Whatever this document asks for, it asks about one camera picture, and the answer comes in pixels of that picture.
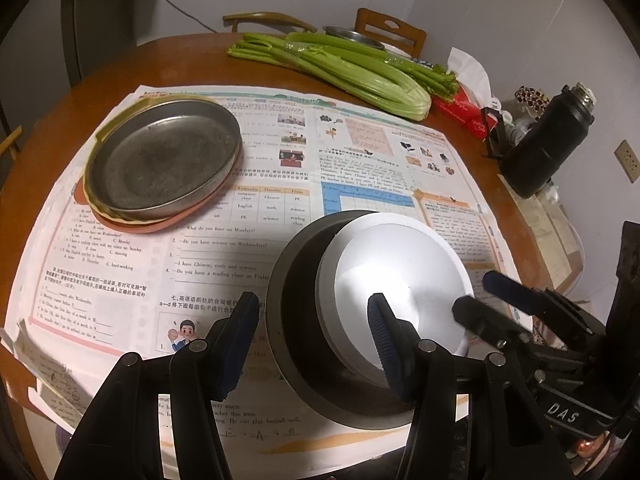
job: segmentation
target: printed worksheet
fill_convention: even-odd
[[[207,206],[156,234],[110,230],[76,201],[93,138],[56,182],[18,268],[2,340],[42,380],[52,399],[45,404],[66,424],[77,423],[124,352],[173,354],[229,316],[245,290],[264,307],[287,243],[338,211],[393,212],[430,225],[460,256],[476,295],[519,316],[482,290],[487,270],[517,272],[478,186],[440,132],[321,96],[222,86],[140,87],[105,121],[167,93],[228,108],[241,127],[242,161]],[[62,370],[54,378],[62,373],[64,386],[52,370]],[[463,416],[466,397],[458,400]],[[264,320],[238,387],[214,414],[232,473],[247,479],[353,465],[403,446],[408,431],[354,430],[310,409],[280,374]],[[159,419],[165,475],[177,478],[168,396],[159,398]]]

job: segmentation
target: round wooden table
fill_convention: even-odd
[[[80,84],[42,120],[15,161],[0,193],[0,320],[4,324],[12,281],[36,216],[53,183],[102,119],[141,85],[251,85],[325,95],[365,105],[327,83],[294,70],[231,58],[241,34],[197,34],[155,40],[132,49]],[[535,238],[504,185],[484,144],[432,108],[423,122],[443,132],[475,178],[507,241],[522,283],[548,286],[550,279]],[[22,406],[34,377],[5,349],[0,370],[9,394]]]

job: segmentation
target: cartoon boy illustration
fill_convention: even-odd
[[[180,348],[185,346],[189,341],[193,341],[198,336],[196,335],[196,325],[191,319],[185,319],[182,323],[180,323],[180,333],[175,328],[172,328],[167,333],[169,340],[171,341],[171,346],[175,352],[177,352]],[[175,342],[178,339],[178,336],[182,336],[178,342]]]

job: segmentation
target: white bowl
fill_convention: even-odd
[[[399,214],[364,215],[335,235],[318,267],[316,309],[327,342],[349,370],[385,386],[367,322],[367,302],[376,292],[421,338],[466,353],[465,329],[451,307],[460,296],[473,295],[471,281],[433,229]]]

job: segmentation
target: metal bowl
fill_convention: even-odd
[[[215,102],[150,98],[97,135],[84,171],[85,191],[116,218],[168,218],[216,190],[241,146],[238,121]]]
[[[360,34],[359,32],[355,32],[354,30],[349,30],[348,28],[342,27],[323,27],[324,32],[328,36],[335,36],[336,38],[343,38],[344,40],[355,41],[356,43],[361,43],[367,46],[372,46],[378,50],[384,50],[385,46],[377,40],[369,38],[364,34]]]
[[[411,422],[414,405],[342,364],[324,338],[316,311],[316,272],[324,250],[340,229],[368,213],[325,216],[287,244],[271,275],[265,317],[278,367],[302,400],[339,424],[388,430]]]

